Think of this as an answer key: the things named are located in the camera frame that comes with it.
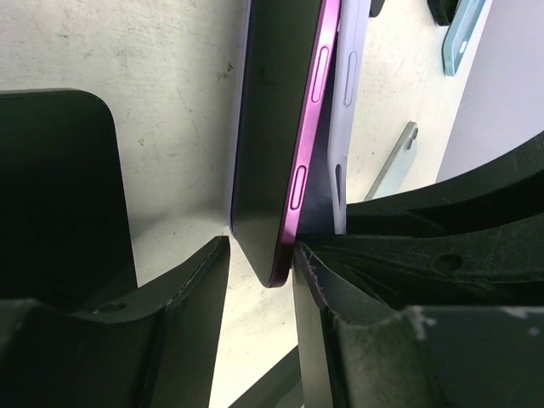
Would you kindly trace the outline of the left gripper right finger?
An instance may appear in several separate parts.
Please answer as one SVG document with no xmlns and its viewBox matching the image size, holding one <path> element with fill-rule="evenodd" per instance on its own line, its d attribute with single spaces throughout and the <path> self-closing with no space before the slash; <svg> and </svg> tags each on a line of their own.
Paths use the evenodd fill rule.
<svg viewBox="0 0 544 408">
<path fill-rule="evenodd" d="M 304 244 L 293 257 L 307 407 L 540 407 L 543 310 L 393 309 Z"/>
</svg>

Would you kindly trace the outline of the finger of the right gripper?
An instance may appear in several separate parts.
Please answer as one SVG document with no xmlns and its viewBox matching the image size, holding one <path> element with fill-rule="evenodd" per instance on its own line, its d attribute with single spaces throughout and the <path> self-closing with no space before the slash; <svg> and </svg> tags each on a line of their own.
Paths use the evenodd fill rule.
<svg viewBox="0 0 544 408">
<path fill-rule="evenodd" d="M 391 306 L 540 306 L 543 137 L 446 181 L 352 204 L 346 234 L 306 235 L 299 252 Z"/>
</svg>

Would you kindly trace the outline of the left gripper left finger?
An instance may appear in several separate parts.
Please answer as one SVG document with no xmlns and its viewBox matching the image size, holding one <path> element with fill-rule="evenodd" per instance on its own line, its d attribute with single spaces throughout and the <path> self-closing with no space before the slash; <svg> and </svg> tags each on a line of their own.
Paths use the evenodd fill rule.
<svg viewBox="0 0 544 408">
<path fill-rule="evenodd" d="M 229 263 L 221 235 L 90 312 L 2 301 L 2 406 L 208 406 Z"/>
</svg>

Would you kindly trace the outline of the light blue phone case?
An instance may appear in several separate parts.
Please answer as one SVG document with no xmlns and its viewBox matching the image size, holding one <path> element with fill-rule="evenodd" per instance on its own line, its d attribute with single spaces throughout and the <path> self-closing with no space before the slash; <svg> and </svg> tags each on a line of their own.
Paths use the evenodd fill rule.
<svg viewBox="0 0 544 408">
<path fill-rule="evenodd" d="M 443 68 L 446 76 L 454 77 L 457 74 L 485 4 L 485 0 L 458 2 L 442 45 Z"/>
</svg>

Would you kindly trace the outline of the black phone case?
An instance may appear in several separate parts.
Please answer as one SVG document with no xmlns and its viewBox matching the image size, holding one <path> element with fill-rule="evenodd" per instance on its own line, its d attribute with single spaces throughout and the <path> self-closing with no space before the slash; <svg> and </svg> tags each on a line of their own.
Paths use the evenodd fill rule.
<svg viewBox="0 0 544 408">
<path fill-rule="evenodd" d="M 427 0 L 428 9 L 437 26 L 449 26 L 453 21 L 459 0 Z"/>
</svg>

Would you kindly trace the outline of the lilac phone case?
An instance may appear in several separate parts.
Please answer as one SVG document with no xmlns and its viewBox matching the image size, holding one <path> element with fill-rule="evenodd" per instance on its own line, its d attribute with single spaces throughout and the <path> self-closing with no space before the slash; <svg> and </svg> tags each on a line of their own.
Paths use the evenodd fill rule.
<svg viewBox="0 0 544 408">
<path fill-rule="evenodd" d="M 342 1 L 298 233 L 343 234 L 347 162 L 371 0 Z"/>
</svg>

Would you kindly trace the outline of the light blue phone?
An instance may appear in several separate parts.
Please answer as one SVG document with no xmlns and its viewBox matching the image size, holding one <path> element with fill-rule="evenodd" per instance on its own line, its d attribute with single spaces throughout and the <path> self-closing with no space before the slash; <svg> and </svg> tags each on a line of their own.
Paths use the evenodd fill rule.
<svg viewBox="0 0 544 408">
<path fill-rule="evenodd" d="M 391 150 L 365 200 L 371 201 L 384 196 L 395 195 L 403 184 L 417 156 L 416 122 L 408 122 Z"/>
</svg>

